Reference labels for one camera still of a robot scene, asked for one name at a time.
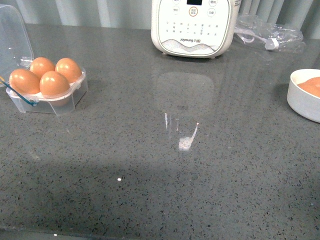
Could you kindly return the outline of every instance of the white appliance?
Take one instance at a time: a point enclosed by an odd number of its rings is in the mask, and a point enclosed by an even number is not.
[[[152,0],[151,38],[164,54],[214,58],[230,46],[241,0]]]

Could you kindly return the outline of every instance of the plastic bag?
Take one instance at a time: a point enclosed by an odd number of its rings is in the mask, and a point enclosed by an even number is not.
[[[257,15],[239,15],[234,36],[245,45],[273,52],[297,54],[306,46],[300,30],[264,22]]]

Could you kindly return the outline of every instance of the countertop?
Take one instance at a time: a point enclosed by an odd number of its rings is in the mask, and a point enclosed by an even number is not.
[[[149,30],[26,29],[35,57],[74,59],[89,91],[56,116],[20,113],[0,89],[2,228],[320,239],[319,123],[287,103],[290,74],[320,68],[320,40],[303,54],[233,41],[193,59],[163,55]]]

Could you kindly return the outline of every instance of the bowl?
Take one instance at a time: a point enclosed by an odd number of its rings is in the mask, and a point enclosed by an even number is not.
[[[320,77],[320,69],[300,69],[290,76],[287,102],[301,116],[320,123],[320,97],[314,96],[301,89],[298,84]]]

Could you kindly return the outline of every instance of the brown egg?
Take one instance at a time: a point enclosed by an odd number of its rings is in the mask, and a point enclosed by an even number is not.
[[[310,85],[307,82],[300,83],[300,84],[298,84],[298,86],[301,89],[305,90],[306,92],[312,94],[313,96],[320,98],[320,88],[319,87]]]
[[[20,94],[40,92],[40,78],[27,69],[16,69],[9,77],[10,86]]]
[[[56,66],[53,62],[45,57],[37,57],[30,65],[30,71],[35,73],[39,79],[41,79],[42,75],[46,72],[54,71],[55,69]]]
[[[65,76],[70,84],[77,81],[82,75],[81,68],[71,58],[60,59],[55,65],[55,70]]]
[[[47,71],[40,80],[40,91],[44,96],[61,95],[69,88],[68,80],[56,71]]]
[[[310,78],[309,80],[305,81],[304,83],[315,86],[317,88],[320,88],[320,76]]]

